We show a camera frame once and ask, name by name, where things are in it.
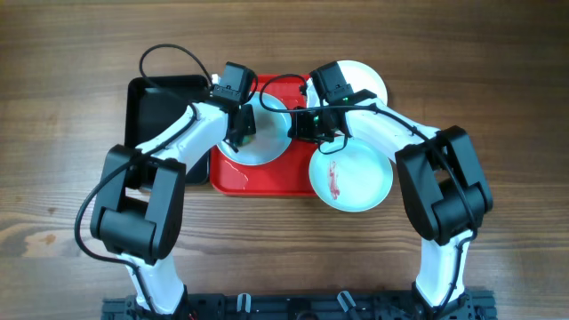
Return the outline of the light blue plate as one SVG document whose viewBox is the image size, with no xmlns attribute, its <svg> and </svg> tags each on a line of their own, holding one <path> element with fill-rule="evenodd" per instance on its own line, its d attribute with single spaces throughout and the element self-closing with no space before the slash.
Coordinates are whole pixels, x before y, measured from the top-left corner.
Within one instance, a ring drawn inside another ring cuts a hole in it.
<svg viewBox="0 0 569 320">
<path fill-rule="evenodd" d="M 389 194 L 394 174 L 389 158 L 369 143 L 342 137 L 317 148 L 309 162 L 309 182 L 332 208 L 364 212 Z"/>
<path fill-rule="evenodd" d="M 292 139 L 287 136 L 292 125 L 288 113 L 277 113 L 266 110 L 256 92 L 250 100 L 253 107 L 256 133 L 255 141 L 247 146 L 239 147 L 237 152 L 226 142 L 217 145 L 218 150 L 231 161 L 243 165 L 267 164 L 280 157 L 289 147 Z"/>
</svg>

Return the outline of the green yellow sponge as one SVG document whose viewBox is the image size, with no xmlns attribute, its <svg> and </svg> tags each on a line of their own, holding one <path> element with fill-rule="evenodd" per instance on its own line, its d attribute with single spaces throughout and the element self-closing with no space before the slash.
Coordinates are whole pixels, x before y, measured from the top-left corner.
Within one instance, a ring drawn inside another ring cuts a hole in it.
<svg viewBox="0 0 569 320">
<path fill-rule="evenodd" d="M 244 136 L 244 138 L 241 141 L 240 146 L 241 147 L 247 146 L 247 145 L 253 143 L 254 141 L 255 141 L 254 135 Z"/>
</svg>

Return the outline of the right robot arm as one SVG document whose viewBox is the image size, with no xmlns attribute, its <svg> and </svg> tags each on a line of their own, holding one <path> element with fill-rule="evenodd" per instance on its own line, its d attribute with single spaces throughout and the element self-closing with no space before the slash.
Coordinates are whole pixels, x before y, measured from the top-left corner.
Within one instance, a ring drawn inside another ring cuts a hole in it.
<svg viewBox="0 0 569 320">
<path fill-rule="evenodd" d="M 394 163 L 405 212 L 421 236 L 421 266 L 413 289 L 430 316 L 459 306 L 467 250 L 493 196 L 472 141 L 459 126 L 437 129 L 389 108 L 387 87 L 371 67 L 338 60 L 310 72 L 301 86 L 305 108 L 293 110 L 290 137 L 317 144 L 326 182 L 337 195 L 355 185 L 340 168 L 369 172 L 377 161 L 355 160 L 362 145 Z"/>
</svg>

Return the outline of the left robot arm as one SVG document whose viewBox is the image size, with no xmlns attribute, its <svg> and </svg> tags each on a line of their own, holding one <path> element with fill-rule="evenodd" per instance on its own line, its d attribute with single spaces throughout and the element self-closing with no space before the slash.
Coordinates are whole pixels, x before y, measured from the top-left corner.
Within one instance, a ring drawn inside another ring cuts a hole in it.
<svg viewBox="0 0 569 320">
<path fill-rule="evenodd" d="M 130 273 L 135 296 L 124 312 L 136 319 L 187 319 L 186 285 L 172 256 L 181 229 L 186 176 L 218 143 L 252 133 L 249 100 L 258 77 L 249 68 L 226 64 L 221 79 L 197 98 L 177 100 L 184 113 L 155 138 L 136 148 L 116 145 L 106 155 L 100 182 L 79 214 L 93 207 L 92 237 Z"/>
</svg>

